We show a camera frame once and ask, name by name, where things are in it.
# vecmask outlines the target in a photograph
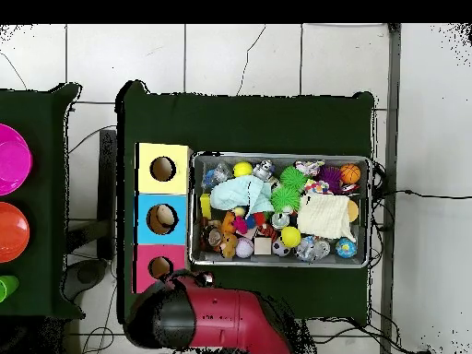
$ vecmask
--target white cloth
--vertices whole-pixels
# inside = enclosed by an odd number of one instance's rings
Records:
[[[297,219],[300,232],[326,239],[347,237],[355,242],[349,226],[348,201],[345,195],[304,195]]]

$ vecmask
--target light blue cloth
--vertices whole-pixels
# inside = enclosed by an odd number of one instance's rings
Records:
[[[253,175],[243,175],[218,184],[210,194],[210,205],[219,210],[249,206],[248,215],[273,212],[270,183]]]

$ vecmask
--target gray plastic bin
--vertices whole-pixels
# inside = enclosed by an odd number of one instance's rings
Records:
[[[201,251],[200,238],[200,195],[204,192],[202,180],[208,170],[217,167],[218,163],[225,161],[230,167],[240,161],[249,161],[253,165],[263,159],[271,159],[276,165],[275,175],[280,173],[296,160],[320,160],[323,159],[328,166],[340,167],[343,164],[353,163],[360,168],[360,189],[351,199],[355,201],[360,210],[359,218],[351,224],[351,230],[356,237],[358,252],[349,259],[338,256],[335,245],[331,245],[331,254],[327,257],[311,263],[297,259],[293,251],[285,257],[277,255],[253,255],[250,258],[224,258],[215,252]],[[360,268],[369,263],[371,252],[371,214],[372,214],[372,162],[361,156],[323,156],[323,155],[283,155],[283,154],[257,154],[220,152],[210,154],[208,152],[195,152],[190,158],[191,177],[190,193],[190,221],[189,221],[189,260],[197,265],[228,265],[228,266],[277,266],[277,267],[345,267]],[[212,219],[223,220],[226,211],[212,208]]]

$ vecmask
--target blue square block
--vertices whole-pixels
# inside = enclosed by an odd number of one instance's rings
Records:
[[[157,205],[168,205],[177,214],[177,225],[167,234],[159,235],[148,227],[148,211]],[[137,209],[138,244],[185,244],[187,236],[186,195],[139,195]]]

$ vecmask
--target pink plastic bowl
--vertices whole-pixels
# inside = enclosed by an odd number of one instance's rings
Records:
[[[30,174],[33,157],[28,144],[10,126],[0,124],[0,195],[19,188]]]

